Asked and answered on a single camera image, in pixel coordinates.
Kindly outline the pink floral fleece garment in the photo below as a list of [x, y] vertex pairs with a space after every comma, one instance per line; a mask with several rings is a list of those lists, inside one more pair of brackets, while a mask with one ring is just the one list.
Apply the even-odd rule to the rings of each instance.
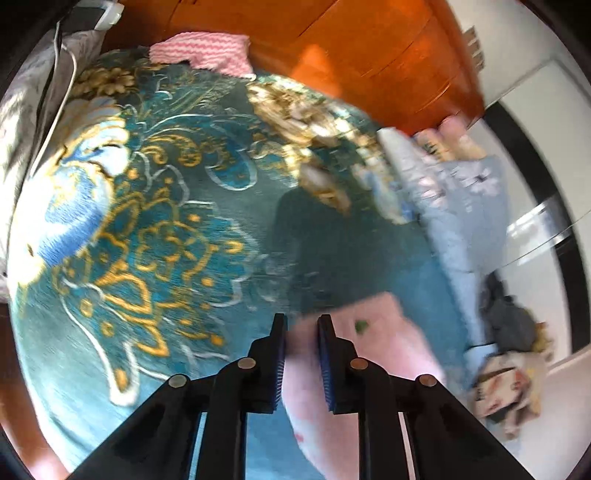
[[[444, 383], [443, 368], [422, 330], [384, 292], [329, 311], [335, 336], [353, 343], [356, 353], [346, 371], [356, 377], [387, 372], [414, 380], [430, 374]], [[359, 477], [359, 421], [356, 414], [335, 415], [325, 401], [318, 357], [318, 314], [298, 318], [287, 332], [283, 405], [298, 447], [325, 479]]]

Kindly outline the beige car print garment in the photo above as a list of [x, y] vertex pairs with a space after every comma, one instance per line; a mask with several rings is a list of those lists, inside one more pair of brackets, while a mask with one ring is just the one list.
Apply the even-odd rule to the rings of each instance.
[[490, 357], [474, 385], [475, 416], [486, 418], [519, 403], [528, 386], [527, 375], [509, 354]]

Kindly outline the dark grey garment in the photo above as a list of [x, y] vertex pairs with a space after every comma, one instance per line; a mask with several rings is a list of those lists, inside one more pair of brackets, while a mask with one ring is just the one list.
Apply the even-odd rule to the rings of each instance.
[[536, 322], [528, 310], [506, 293], [505, 283], [496, 271], [483, 282], [480, 313], [487, 333], [500, 352], [532, 350], [537, 337]]

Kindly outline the teal floral bed blanket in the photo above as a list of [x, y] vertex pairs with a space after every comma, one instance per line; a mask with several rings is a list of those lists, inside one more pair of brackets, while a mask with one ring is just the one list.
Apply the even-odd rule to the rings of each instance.
[[465, 383], [461, 313], [376, 124], [279, 75], [98, 57], [21, 190], [7, 270], [26, 386], [68, 470], [277, 313], [381, 308], [383, 339], [409, 319], [420, 369]]

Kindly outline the light blue daisy quilt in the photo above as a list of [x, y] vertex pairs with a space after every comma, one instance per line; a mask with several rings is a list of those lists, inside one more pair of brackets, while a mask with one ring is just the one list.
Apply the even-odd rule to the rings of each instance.
[[378, 140], [453, 288], [468, 332], [464, 357], [472, 383], [497, 351], [480, 304], [485, 278], [504, 260], [509, 206], [502, 161], [439, 162], [395, 128], [380, 129]]

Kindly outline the pink pillow roll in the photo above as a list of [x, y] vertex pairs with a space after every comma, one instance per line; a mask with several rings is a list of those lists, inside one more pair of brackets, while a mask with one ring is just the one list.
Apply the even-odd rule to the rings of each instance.
[[437, 129], [425, 129], [414, 140], [440, 162], [481, 160], [487, 156], [469, 135], [467, 123], [460, 116], [445, 118]]

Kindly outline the white black glossy wardrobe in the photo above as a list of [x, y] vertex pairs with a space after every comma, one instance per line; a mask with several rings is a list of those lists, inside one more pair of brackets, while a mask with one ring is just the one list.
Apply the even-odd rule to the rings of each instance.
[[590, 343], [590, 86], [552, 58], [490, 103], [470, 134], [504, 172], [499, 274], [547, 324], [563, 363]]

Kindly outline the grey floral cloth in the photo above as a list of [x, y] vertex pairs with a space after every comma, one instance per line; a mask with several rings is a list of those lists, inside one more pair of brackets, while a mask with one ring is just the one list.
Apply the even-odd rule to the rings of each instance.
[[9, 299], [7, 256], [9, 232], [29, 164], [40, 104], [47, 102], [48, 117], [55, 116], [72, 74], [71, 58], [54, 62], [53, 33], [46, 33], [19, 68], [1, 100], [1, 302]]

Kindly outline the orange wooden headboard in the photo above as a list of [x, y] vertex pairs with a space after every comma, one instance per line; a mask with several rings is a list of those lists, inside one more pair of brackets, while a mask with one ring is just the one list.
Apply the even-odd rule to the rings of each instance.
[[477, 70], [444, 0], [127, 1], [104, 50], [188, 31], [249, 36], [253, 66], [337, 97], [412, 135], [485, 112]]

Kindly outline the pink knitted cloth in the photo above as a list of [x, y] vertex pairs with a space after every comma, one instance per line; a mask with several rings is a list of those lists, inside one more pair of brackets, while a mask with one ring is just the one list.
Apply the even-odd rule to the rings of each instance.
[[249, 37], [245, 35], [184, 32], [149, 48], [149, 60], [158, 64], [187, 62], [197, 70], [231, 77], [256, 78], [249, 62]]

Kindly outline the wall switch panel row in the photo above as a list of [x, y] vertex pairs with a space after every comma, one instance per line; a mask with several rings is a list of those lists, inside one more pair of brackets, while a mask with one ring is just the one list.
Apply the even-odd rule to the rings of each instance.
[[463, 39], [468, 47], [474, 67], [476, 71], [480, 73], [485, 68], [485, 56], [474, 26], [471, 26], [464, 31]]

